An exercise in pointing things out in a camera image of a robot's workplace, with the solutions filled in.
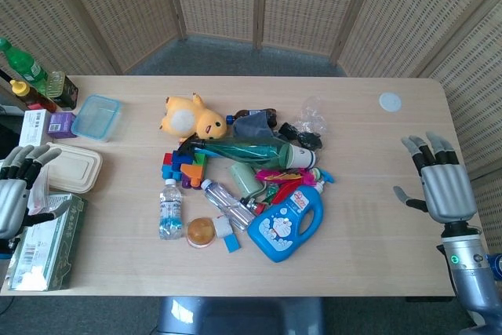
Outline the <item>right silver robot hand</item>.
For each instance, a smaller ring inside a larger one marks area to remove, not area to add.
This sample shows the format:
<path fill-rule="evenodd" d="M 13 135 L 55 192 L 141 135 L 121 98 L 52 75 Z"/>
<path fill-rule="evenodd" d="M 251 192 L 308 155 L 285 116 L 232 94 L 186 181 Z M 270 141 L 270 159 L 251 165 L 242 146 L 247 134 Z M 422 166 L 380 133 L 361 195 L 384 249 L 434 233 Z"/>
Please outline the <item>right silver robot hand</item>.
<path fill-rule="evenodd" d="M 401 187 L 394 186 L 396 197 L 440 224 L 470 220 L 477 206 L 465 166 L 447 139 L 433 132 L 426 136 L 427 140 L 414 135 L 401 139 L 417 169 L 424 197 L 411 198 Z"/>

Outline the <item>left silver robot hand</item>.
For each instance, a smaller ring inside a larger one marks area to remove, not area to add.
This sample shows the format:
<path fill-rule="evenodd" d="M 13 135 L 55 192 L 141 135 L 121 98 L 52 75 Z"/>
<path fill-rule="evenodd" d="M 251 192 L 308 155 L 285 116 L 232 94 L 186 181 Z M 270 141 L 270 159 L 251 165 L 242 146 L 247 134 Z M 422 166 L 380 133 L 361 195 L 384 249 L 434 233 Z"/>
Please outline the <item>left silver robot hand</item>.
<path fill-rule="evenodd" d="M 61 217 L 70 209 L 69 200 L 53 210 L 30 215 L 27 202 L 42 168 L 61 154 L 49 145 L 15 147 L 0 165 L 0 240 L 15 238 L 25 227 Z"/>

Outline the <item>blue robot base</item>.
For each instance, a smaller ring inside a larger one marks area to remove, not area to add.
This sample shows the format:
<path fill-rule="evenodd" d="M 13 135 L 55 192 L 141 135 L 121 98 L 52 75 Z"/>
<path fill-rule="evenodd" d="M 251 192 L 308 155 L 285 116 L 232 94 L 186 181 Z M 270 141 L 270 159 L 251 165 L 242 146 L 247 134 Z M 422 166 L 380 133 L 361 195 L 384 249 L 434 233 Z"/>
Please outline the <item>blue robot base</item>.
<path fill-rule="evenodd" d="M 151 335 L 325 335 L 319 297 L 164 297 Z"/>

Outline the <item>yellow capped sauce bottle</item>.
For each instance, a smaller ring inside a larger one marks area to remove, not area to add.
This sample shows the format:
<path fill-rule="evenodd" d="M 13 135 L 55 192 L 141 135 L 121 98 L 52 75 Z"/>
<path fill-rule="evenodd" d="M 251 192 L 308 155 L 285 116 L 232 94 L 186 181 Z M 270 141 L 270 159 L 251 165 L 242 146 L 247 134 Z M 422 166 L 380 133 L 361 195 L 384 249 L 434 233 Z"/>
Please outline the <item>yellow capped sauce bottle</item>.
<path fill-rule="evenodd" d="M 57 105 L 48 97 L 42 95 L 35 87 L 30 86 L 24 81 L 12 79 L 10 82 L 12 92 L 24 103 L 30 110 L 45 109 L 50 113 L 57 110 Z"/>

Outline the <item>green soda bottle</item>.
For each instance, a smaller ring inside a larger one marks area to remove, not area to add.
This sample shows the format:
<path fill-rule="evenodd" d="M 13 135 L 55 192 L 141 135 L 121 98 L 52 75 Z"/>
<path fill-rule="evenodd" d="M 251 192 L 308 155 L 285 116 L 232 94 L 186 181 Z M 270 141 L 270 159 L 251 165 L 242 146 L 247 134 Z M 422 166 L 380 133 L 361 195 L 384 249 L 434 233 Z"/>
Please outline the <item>green soda bottle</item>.
<path fill-rule="evenodd" d="M 45 93 L 48 73 L 31 54 L 14 47 L 5 38 L 0 38 L 0 52 L 5 54 L 9 66 L 16 73 L 40 93 Z"/>

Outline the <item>small labelled water bottle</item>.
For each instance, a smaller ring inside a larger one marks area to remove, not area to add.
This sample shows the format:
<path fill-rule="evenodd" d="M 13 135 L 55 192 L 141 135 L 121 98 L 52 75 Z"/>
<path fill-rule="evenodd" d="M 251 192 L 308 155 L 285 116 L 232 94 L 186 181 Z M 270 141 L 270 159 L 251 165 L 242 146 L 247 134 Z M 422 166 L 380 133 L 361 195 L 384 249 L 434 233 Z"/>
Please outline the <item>small labelled water bottle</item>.
<path fill-rule="evenodd" d="M 182 194 L 174 179 L 165 180 L 165 186 L 159 195 L 159 205 L 160 239 L 180 239 L 183 235 Z"/>

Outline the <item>teal green plastic bottle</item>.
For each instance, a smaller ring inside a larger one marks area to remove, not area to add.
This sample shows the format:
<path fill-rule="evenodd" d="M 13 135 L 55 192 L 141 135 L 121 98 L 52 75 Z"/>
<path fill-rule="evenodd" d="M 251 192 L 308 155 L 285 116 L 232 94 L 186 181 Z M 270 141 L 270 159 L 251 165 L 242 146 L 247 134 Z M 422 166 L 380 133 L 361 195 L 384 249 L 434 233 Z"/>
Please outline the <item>teal green plastic bottle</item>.
<path fill-rule="evenodd" d="M 182 155 L 193 155 L 196 148 L 264 169 L 285 169 L 293 153 L 292 144 L 276 137 L 202 139 L 195 135 L 186 139 L 177 151 Z"/>

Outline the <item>brown cola bottle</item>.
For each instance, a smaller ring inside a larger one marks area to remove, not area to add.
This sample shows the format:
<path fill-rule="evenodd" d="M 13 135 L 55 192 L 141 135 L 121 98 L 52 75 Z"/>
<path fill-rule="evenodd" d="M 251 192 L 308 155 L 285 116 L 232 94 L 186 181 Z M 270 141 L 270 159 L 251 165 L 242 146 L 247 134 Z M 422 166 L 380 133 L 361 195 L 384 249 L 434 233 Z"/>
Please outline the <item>brown cola bottle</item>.
<path fill-rule="evenodd" d="M 227 115 L 226 116 L 226 123 L 228 125 L 231 125 L 236 121 L 238 118 L 242 118 L 245 116 L 249 115 L 255 115 L 260 112 L 264 112 L 266 114 L 266 119 L 268 123 L 276 123 L 277 119 L 277 111 L 274 108 L 265 108 L 265 109 L 242 109 L 237 111 L 233 115 Z"/>

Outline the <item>clear empty plastic bottle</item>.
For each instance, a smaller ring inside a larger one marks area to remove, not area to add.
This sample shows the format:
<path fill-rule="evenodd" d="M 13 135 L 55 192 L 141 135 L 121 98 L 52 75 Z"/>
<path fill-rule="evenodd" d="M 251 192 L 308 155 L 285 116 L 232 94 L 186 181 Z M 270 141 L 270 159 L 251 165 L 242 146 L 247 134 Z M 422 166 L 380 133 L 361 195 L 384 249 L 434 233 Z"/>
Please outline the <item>clear empty plastic bottle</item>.
<path fill-rule="evenodd" d="M 220 183 L 205 179 L 201 183 L 205 197 L 240 231 L 246 231 L 255 215 Z"/>

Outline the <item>clear plastic bag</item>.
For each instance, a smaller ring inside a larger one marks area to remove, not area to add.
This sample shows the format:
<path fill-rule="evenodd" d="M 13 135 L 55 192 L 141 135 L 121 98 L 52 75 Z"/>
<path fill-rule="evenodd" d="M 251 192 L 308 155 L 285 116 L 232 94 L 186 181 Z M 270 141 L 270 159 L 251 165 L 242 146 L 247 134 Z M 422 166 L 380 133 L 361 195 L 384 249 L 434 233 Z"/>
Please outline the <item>clear plastic bag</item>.
<path fill-rule="evenodd" d="M 62 216 L 71 206 L 69 199 L 60 204 L 50 205 L 49 202 L 49 169 L 43 167 L 30 191 L 27 208 L 28 214 L 34 216 L 41 213 L 52 214 L 53 218 Z"/>

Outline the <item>green tissue box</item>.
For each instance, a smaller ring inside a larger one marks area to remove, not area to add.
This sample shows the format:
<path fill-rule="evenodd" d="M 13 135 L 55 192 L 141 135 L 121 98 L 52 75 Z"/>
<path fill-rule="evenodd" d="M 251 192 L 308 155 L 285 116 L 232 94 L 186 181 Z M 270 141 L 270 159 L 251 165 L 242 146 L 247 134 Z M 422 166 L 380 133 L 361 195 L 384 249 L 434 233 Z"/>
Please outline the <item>green tissue box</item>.
<path fill-rule="evenodd" d="M 84 222 L 87 201 L 74 194 L 52 193 L 50 209 L 67 203 L 55 220 L 26 228 L 10 262 L 7 289 L 47 292 L 67 289 Z"/>

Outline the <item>beige lunch box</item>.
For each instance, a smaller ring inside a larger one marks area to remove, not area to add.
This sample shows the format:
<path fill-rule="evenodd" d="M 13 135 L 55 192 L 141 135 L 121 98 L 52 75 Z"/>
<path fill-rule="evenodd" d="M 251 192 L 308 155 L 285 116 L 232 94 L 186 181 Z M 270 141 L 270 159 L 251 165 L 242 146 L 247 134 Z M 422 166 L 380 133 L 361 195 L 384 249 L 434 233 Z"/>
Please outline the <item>beige lunch box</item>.
<path fill-rule="evenodd" d="M 74 194 L 85 194 L 95 185 L 103 164 L 102 156 L 81 147 L 48 143 L 61 154 L 47 164 L 49 188 Z"/>

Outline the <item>white carton box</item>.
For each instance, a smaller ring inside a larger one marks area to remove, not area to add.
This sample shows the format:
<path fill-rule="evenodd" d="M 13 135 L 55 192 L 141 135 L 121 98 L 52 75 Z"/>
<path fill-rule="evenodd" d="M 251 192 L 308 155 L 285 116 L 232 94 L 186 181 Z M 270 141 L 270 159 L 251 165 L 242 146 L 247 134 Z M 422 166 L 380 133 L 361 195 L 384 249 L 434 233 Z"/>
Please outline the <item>white carton box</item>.
<path fill-rule="evenodd" d="M 33 145 L 35 147 L 52 141 L 48 134 L 51 113 L 46 109 L 24 112 L 20 131 L 19 146 Z"/>

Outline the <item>purple small box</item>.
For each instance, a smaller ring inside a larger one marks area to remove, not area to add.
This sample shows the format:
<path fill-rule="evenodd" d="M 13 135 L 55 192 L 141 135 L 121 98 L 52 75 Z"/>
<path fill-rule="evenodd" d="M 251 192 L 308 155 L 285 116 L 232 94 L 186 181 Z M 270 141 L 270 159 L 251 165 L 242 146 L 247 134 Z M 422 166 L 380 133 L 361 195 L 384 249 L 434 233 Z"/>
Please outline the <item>purple small box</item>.
<path fill-rule="evenodd" d="M 71 127 L 76 119 L 72 112 L 55 112 L 50 115 L 47 134 L 55 139 L 75 138 Z"/>

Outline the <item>white round table cap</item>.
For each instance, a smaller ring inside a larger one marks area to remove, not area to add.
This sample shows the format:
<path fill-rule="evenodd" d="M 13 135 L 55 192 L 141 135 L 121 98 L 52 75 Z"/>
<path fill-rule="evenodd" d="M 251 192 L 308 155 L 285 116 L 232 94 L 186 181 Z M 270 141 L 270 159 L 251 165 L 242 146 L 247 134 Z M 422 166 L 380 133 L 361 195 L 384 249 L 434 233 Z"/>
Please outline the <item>white round table cap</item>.
<path fill-rule="evenodd" d="M 397 112 L 402 109 L 402 99 L 396 93 L 381 93 L 379 96 L 379 104 L 381 108 L 387 112 Z"/>

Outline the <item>blue plastic food container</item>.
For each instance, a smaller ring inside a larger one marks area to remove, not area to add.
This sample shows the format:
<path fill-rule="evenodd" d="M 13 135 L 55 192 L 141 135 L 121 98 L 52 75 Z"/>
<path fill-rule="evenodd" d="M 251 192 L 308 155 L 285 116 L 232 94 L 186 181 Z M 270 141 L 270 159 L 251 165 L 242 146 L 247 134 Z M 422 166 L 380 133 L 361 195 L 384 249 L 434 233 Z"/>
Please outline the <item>blue plastic food container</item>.
<path fill-rule="evenodd" d="M 85 99 L 71 131 L 77 137 L 107 142 L 115 131 L 121 113 L 120 101 L 93 94 Z"/>

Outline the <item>dark tea box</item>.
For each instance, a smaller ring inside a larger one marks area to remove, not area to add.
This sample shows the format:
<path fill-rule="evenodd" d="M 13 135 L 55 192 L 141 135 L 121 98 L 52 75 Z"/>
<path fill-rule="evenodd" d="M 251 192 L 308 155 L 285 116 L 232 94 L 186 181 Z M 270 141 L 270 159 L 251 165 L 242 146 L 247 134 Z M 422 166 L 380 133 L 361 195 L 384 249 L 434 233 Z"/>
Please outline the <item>dark tea box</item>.
<path fill-rule="evenodd" d="M 45 95 L 65 111 L 77 107 L 78 87 L 62 71 L 48 74 Z"/>

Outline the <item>white paper cup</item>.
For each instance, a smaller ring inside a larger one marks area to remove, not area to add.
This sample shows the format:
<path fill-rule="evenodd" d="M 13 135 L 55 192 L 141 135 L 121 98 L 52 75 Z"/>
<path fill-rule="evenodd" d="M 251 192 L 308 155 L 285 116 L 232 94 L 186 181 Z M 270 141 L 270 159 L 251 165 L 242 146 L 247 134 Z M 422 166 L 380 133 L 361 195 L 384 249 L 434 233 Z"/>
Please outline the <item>white paper cup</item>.
<path fill-rule="evenodd" d="M 311 169 L 315 163 L 316 155 L 308 149 L 285 144 L 279 151 L 279 164 L 283 169 Z"/>

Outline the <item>black crumpled bag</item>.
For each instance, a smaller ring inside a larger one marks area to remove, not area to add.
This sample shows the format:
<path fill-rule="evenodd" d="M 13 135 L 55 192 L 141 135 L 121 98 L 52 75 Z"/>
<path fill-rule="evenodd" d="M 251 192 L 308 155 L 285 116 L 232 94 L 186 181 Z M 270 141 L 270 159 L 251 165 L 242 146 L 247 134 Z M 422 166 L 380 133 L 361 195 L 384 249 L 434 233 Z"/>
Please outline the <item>black crumpled bag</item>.
<path fill-rule="evenodd" d="M 278 129 L 278 137 L 310 151 L 317 151 L 323 147 L 321 136 L 318 133 L 299 131 L 297 127 L 287 122 L 284 122 Z"/>

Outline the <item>clear crumpled plastic wrap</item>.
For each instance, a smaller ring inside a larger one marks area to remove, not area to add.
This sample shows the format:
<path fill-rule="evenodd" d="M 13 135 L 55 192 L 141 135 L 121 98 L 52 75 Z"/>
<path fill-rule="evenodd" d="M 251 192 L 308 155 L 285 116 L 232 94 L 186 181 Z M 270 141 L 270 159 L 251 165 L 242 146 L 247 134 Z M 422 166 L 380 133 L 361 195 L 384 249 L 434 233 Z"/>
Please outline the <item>clear crumpled plastic wrap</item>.
<path fill-rule="evenodd" d="M 326 134 L 328 125 L 322 113 L 322 99 L 318 96 L 308 97 L 293 125 L 301 132 Z"/>

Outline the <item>red plastic toy piece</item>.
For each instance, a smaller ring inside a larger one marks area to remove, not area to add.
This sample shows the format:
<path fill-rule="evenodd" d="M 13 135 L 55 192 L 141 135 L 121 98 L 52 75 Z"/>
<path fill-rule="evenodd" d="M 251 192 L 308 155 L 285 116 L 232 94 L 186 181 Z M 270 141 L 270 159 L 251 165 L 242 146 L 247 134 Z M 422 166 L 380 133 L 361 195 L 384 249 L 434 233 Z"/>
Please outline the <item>red plastic toy piece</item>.
<path fill-rule="evenodd" d="M 268 205 L 279 204 L 301 185 L 300 180 L 290 181 L 283 184 L 274 195 L 269 195 L 264 200 Z"/>

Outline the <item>blue detergent jug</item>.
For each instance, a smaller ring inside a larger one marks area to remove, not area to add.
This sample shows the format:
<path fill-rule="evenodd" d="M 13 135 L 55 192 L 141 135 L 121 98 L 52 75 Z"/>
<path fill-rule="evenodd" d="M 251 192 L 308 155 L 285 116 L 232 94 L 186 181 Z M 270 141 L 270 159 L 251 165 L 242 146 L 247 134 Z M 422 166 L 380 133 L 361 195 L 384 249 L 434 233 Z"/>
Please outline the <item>blue detergent jug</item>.
<path fill-rule="evenodd" d="M 300 185 L 250 223 L 247 234 L 266 257 L 282 262 L 315 234 L 324 216 L 322 192 L 327 183 L 332 181 Z"/>

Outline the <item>pink feather toy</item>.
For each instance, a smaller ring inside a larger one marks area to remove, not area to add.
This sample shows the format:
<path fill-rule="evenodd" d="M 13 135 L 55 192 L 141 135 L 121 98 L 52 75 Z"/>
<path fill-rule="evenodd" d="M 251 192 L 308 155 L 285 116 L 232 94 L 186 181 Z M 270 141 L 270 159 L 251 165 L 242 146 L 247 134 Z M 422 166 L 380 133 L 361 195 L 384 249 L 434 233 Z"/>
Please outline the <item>pink feather toy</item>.
<path fill-rule="evenodd" d="M 255 174 L 255 178 L 265 184 L 277 184 L 281 188 L 315 186 L 317 183 L 326 181 L 319 168 L 297 168 L 281 171 L 262 169 Z"/>

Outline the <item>colourful building block pile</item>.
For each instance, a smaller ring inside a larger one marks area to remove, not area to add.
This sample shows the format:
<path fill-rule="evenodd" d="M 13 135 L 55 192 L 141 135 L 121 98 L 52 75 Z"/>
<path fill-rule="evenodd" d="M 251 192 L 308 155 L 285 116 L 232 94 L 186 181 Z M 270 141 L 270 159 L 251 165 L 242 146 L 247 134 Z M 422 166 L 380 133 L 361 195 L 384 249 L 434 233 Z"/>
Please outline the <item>colourful building block pile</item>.
<path fill-rule="evenodd" d="M 162 179 L 174 179 L 181 183 L 182 188 L 200 190 L 208 160 L 207 155 L 197 151 L 193 157 L 178 151 L 165 153 L 161 166 Z"/>

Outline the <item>pale green roller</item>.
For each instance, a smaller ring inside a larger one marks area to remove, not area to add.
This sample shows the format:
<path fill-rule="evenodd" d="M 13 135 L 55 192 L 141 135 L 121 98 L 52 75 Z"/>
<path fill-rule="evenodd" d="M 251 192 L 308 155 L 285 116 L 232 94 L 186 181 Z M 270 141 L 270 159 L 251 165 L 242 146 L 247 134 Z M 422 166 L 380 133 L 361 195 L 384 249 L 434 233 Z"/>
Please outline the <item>pale green roller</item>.
<path fill-rule="evenodd" d="M 230 167 L 232 180 L 237 185 L 243 198 L 253 197 L 261 193 L 264 186 L 256 178 L 254 169 L 242 162 L 236 162 Z"/>

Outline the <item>yellow plush toy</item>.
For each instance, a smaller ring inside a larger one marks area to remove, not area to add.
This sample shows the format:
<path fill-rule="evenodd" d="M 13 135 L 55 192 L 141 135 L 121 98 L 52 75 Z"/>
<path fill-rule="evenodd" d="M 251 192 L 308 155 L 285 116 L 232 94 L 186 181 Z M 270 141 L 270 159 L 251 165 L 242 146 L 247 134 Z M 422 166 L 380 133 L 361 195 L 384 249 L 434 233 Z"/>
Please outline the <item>yellow plush toy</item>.
<path fill-rule="evenodd" d="M 197 93 L 192 93 L 191 99 L 167 97 L 165 110 L 159 129 L 177 137 L 180 142 L 194 135 L 203 140 L 220 139 L 227 135 L 224 117 L 209 109 Z"/>

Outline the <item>grey cloth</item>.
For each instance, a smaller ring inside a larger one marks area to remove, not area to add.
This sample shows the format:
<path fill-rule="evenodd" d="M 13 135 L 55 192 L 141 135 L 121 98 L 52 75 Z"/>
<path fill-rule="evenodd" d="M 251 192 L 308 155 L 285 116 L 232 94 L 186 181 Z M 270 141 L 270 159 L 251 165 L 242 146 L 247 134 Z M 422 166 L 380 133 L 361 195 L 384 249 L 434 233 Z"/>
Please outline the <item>grey cloth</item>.
<path fill-rule="evenodd" d="M 238 118 L 232 125 L 234 137 L 273 137 L 277 115 L 267 111 Z"/>

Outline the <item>blue white sponge block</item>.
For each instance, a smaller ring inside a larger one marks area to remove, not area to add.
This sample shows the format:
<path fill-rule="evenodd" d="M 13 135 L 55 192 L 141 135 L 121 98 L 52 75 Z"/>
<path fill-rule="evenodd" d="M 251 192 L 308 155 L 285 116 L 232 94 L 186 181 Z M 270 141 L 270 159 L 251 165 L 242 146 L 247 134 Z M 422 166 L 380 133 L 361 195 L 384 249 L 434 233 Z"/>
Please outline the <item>blue white sponge block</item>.
<path fill-rule="evenodd" d="M 226 216 L 220 215 L 218 217 L 214 217 L 212 222 L 217 238 L 224 240 L 229 253 L 233 253 L 240 249 L 238 239 L 235 236 L 231 223 Z"/>

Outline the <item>woven folding screen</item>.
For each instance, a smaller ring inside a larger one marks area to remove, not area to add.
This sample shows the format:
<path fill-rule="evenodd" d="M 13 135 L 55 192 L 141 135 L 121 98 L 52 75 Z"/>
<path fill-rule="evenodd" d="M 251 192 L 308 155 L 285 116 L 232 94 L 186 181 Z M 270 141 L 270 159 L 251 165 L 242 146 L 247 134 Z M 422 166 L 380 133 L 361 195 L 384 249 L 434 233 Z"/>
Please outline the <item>woven folding screen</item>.
<path fill-rule="evenodd" d="M 121 75 L 192 35 L 433 78 L 471 175 L 502 177 L 502 0 L 0 0 L 0 37 L 70 75 Z"/>

